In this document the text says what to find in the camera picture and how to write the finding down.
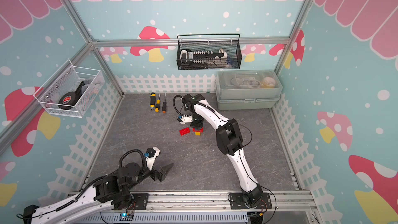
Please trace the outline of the red lego brick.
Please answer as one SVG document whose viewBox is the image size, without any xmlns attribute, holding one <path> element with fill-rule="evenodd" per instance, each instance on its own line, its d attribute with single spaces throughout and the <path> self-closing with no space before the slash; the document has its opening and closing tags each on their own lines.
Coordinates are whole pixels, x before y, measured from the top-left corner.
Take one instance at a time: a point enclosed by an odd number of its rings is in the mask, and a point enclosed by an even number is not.
<svg viewBox="0 0 398 224">
<path fill-rule="evenodd" d="M 181 129 L 181 130 L 179 130 L 179 133 L 180 133 L 181 136 L 189 134 L 190 133 L 190 128 Z"/>
<path fill-rule="evenodd" d="M 193 132 L 203 133 L 203 128 L 200 128 L 200 129 L 193 128 Z"/>
</svg>

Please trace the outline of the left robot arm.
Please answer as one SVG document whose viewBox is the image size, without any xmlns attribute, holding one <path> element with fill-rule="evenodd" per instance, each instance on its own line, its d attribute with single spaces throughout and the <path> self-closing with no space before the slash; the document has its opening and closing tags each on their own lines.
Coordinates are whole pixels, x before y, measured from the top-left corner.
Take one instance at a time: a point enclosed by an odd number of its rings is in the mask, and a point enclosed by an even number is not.
<svg viewBox="0 0 398 224">
<path fill-rule="evenodd" d="M 26 224 L 71 224 L 104 210 L 122 210 L 125 216 L 145 209 L 147 194 L 132 194 L 131 189 L 147 178 L 164 181 L 173 164 L 157 169 L 154 166 L 160 150 L 146 152 L 132 149 L 123 154 L 118 169 L 88 183 L 78 194 L 60 202 L 40 207 L 27 206 L 16 217 Z"/>
</svg>

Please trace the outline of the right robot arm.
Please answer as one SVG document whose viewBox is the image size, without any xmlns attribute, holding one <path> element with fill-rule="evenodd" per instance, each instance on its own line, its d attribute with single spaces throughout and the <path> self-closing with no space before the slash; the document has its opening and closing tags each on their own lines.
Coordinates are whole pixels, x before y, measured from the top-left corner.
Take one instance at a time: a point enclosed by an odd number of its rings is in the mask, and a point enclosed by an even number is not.
<svg viewBox="0 0 398 224">
<path fill-rule="evenodd" d="M 263 187 L 253 176 L 244 154 L 243 137 L 235 119 L 228 119 L 217 112 L 201 95 L 173 97 L 173 108 L 181 124 L 190 123 L 193 129 L 201 129 L 207 121 L 216 132 L 217 147 L 231 161 L 238 176 L 244 204 L 248 208 L 266 207 Z"/>
</svg>

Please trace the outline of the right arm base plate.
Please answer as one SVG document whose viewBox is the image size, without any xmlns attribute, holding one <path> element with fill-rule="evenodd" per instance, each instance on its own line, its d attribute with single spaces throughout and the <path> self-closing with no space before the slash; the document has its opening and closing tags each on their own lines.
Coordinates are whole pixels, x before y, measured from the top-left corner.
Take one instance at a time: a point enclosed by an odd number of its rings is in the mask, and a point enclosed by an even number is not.
<svg viewBox="0 0 398 224">
<path fill-rule="evenodd" d="M 269 193 L 263 193 L 261 197 L 253 197 L 242 192 L 231 192 L 228 195 L 228 200 L 231 209 L 270 210 L 273 208 Z"/>
</svg>

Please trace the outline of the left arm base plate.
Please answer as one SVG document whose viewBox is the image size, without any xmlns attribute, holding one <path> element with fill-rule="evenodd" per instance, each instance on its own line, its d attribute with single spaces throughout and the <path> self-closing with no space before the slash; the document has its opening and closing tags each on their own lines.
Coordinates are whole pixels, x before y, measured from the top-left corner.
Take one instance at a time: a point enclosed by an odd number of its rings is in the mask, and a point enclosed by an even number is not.
<svg viewBox="0 0 398 224">
<path fill-rule="evenodd" d="M 116 196 L 111 202 L 117 210 L 146 210 L 149 194 L 133 193 L 128 196 Z"/>
</svg>

